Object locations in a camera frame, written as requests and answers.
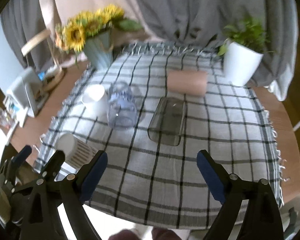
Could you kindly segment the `light wooden chair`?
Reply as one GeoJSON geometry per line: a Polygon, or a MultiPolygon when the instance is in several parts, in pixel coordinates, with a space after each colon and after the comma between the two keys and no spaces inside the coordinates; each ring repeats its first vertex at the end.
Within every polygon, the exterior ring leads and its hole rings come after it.
{"type": "Polygon", "coordinates": [[[58,62],[50,35],[50,29],[44,29],[21,47],[26,64],[37,74],[44,73],[39,79],[43,84],[43,91],[47,93],[51,93],[64,77],[64,70],[58,62]]]}

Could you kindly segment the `white striped cup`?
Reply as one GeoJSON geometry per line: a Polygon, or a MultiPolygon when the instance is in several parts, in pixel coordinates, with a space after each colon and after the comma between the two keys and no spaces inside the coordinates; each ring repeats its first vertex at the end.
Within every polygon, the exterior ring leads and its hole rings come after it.
{"type": "Polygon", "coordinates": [[[65,162],[76,170],[88,164],[98,152],[71,133],[65,133],[57,139],[56,149],[64,152],[65,162]]]}

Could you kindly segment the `green potted plant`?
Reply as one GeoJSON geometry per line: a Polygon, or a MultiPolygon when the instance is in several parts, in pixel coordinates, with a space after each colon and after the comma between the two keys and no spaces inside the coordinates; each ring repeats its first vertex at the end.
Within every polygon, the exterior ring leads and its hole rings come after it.
{"type": "Polygon", "coordinates": [[[261,21],[251,16],[228,24],[223,30],[226,40],[220,46],[218,56],[223,56],[234,42],[260,54],[266,52],[266,45],[270,43],[261,21]]]}

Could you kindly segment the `beige curtain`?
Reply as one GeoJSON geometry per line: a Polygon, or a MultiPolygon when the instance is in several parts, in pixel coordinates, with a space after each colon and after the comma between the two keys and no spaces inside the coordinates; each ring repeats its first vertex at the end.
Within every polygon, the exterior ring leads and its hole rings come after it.
{"type": "Polygon", "coordinates": [[[75,16],[81,11],[96,11],[109,4],[121,7],[125,11],[126,17],[140,22],[143,26],[142,30],[132,33],[116,29],[112,30],[111,41],[113,45],[120,46],[138,41],[163,41],[147,25],[137,0],[39,0],[43,20],[46,28],[51,31],[51,37],[55,36],[56,24],[66,24],[68,18],[75,16]]]}

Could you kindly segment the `pale blue ribbed vase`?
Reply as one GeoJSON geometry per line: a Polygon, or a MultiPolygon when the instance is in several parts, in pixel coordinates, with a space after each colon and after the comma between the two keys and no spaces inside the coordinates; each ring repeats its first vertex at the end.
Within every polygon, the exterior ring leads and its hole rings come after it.
{"type": "Polygon", "coordinates": [[[86,40],[83,51],[91,65],[97,70],[105,70],[113,62],[113,45],[111,43],[111,30],[90,37],[86,40]]]}

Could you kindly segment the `clear bluish glass cup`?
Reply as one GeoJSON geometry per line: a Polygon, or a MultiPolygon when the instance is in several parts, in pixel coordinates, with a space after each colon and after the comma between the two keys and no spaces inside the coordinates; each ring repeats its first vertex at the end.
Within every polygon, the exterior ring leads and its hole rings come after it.
{"type": "Polygon", "coordinates": [[[112,83],[108,90],[108,125],[112,129],[135,126],[137,109],[131,87],[125,81],[112,83]]]}

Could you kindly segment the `checked grey white tablecloth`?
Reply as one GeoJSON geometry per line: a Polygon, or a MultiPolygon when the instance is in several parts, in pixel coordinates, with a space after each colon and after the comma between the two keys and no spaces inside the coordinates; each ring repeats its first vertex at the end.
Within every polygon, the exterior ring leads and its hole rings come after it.
{"type": "Polygon", "coordinates": [[[133,44],[106,69],[88,66],[51,121],[35,170],[65,133],[107,153],[108,166],[87,204],[118,218],[175,229],[210,227],[221,204],[198,170],[200,150],[243,180],[267,179],[283,205],[269,114],[253,89],[223,77],[211,51],[133,44]],[[112,129],[81,103],[89,86],[109,88],[116,81],[130,85],[135,96],[134,128],[112,129]]]}

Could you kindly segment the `smoky grey glass cup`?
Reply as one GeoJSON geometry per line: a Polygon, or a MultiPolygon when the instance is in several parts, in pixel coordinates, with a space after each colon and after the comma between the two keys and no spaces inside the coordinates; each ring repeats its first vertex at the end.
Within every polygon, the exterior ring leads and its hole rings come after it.
{"type": "Polygon", "coordinates": [[[185,101],[162,97],[147,129],[149,139],[167,146],[178,146],[186,110],[185,101]]]}

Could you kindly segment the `yellow sunflower bouquet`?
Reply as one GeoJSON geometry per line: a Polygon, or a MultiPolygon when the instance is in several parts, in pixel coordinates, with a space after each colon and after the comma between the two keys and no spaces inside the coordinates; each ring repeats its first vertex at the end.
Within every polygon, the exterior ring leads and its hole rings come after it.
{"type": "Polygon", "coordinates": [[[81,11],[68,18],[66,24],[55,27],[55,45],[66,53],[80,53],[87,40],[110,30],[134,32],[143,29],[141,23],[127,18],[125,11],[114,4],[109,4],[96,11],[81,11]]]}

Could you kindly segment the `white appliance box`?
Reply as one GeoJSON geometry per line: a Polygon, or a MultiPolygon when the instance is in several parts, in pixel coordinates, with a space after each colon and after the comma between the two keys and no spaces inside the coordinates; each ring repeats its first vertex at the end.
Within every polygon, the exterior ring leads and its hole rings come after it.
{"type": "Polygon", "coordinates": [[[33,68],[21,72],[7,89],[7,95],[19,109],[27,109],[28,116],[34,118],[46,103],[49,94],[43,90],[43,83],[33,68]]]}

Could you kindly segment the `white ceramic mug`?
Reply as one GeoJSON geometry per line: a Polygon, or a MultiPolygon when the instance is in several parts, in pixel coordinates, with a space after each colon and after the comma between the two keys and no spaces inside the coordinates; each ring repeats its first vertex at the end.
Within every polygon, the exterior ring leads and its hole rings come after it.
{"type": "Polygon", "coordinates": [[[81,96],[81,102],[96,116],[103,116],[107,113],[108,98],[103,85],[89,85],[81,96]]]}

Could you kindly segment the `white plant pot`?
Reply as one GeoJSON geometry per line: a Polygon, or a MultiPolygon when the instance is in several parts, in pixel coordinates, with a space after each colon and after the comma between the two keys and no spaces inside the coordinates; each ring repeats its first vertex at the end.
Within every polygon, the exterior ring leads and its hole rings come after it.
{"type": "Polygon", "coordinates": [[[234,86],[242,87],[251,79],[263,54],[237,42],[228,41],[223,60],[223,73],[234,86]]]}

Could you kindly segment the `pink cylindrical cup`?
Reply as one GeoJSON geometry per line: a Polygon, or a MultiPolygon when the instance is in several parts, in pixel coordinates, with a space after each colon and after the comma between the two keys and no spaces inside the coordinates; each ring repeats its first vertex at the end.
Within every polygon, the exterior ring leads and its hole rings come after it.
{"type": "Polygon", "coordinates": [[[190,96],[205,96],[207,78],[206,71],[174,70],[167,76],[167,90],[190,96]]]}

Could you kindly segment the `grey curtain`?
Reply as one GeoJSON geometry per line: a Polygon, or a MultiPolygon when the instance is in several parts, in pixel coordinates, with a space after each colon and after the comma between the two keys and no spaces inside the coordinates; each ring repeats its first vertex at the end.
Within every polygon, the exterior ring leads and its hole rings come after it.
{"type": "MultiPolygon", "coordinates": [[[[295,0],[137,0],[147,25],[163,40],[207,46],[222,39],[223,28],[247,16],[259,19],[270,43],[251,78],[269,87],[278,100],[287,97],[294,76],[298,42],[295,0]]],[[[10,0],[3,9],[1,26],[8,44],[23,67],[21,47],[47,29],[39,0],[10,0]]]]}

